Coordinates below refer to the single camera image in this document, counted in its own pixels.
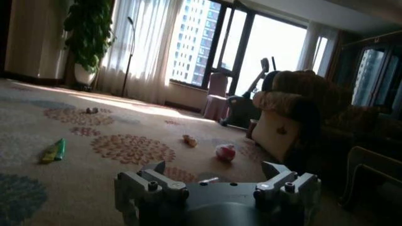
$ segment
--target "pink ball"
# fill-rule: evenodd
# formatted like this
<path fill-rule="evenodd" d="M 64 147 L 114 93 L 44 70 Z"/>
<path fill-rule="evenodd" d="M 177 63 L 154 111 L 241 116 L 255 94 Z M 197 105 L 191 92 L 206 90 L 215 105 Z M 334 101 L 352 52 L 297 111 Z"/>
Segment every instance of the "pink ball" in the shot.
<path fill-rule="evenodd" d="M 234 145 L 218 145 L 215 149 L 217 157 L 222 161 L 231 161 L 237 155 Z"/>

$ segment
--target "potted plant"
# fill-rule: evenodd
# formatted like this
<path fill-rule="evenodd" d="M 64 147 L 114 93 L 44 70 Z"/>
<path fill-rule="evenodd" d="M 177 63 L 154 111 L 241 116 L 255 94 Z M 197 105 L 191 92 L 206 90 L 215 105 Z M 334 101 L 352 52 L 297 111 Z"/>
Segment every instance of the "potted plant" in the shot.
<path fill-rule="evenodd" d="M 74 0 L 64 30 L 71 32 L 66 46 L 74 54 L 76 81 L 90 86 L 109 47 L 115 41 L 111 30 L 111 0 Z"/>

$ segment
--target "small brown object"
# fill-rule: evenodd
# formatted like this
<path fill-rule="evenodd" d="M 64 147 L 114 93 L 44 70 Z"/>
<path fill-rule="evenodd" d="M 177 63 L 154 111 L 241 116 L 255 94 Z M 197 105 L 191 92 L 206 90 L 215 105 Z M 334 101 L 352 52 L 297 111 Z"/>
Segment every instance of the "small brown object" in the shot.
<path fill-rule="evenodd" d="M 198 144 L 198 141 L 194 137 L 190 135 L 183 135 L 185 143 L 189 144 L 190 147 L 195 147 Z"/>

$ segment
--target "yellow marker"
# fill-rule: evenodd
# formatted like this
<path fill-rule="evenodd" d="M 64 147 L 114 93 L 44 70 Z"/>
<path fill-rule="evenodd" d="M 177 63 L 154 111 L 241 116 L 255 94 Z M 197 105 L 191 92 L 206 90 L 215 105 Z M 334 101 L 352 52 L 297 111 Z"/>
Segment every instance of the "yellow marker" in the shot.
<path fill-rule="evenodd" d="M 54 162 L 58 151 L 59 151 L 59 145 L 56 143 L 44 150 L 44 156 L 43 156 L 43 159 L 42 159 L 40 163 Z"/>

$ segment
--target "toy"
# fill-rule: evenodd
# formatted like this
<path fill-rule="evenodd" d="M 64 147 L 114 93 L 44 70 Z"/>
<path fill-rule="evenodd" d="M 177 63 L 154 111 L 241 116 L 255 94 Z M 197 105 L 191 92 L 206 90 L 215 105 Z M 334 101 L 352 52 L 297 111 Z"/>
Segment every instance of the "toy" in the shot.
<path fill-rule="evenodd" d="M 185 134 L 183 135 L 183 139 L 185 139 L 185 143 L 189 144 L 190 147 L 195 147 L 198 144 L 198 141 L 194 137 L 191 137 L 190 135 Z"/>
<path fill-rule="evenodd" d="M 217 157 L 222 161 L 233 161 L 237 151 L 233 144 L 218 145 L 215 149 Z"/>

